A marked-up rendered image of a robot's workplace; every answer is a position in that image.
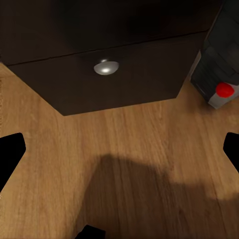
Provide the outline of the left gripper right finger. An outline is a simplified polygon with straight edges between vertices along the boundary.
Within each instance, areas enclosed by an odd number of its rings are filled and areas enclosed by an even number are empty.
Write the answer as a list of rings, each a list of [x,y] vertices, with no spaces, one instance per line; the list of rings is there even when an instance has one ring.
[[[228,132],[223,150],[239,173],[239,134]]]

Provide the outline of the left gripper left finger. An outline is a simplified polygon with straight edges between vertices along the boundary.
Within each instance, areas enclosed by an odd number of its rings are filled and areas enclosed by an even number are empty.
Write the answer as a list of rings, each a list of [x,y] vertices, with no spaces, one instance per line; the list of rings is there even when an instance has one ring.
[[[25,151],[26,145],[21,132],[0,138],[0,192]]]

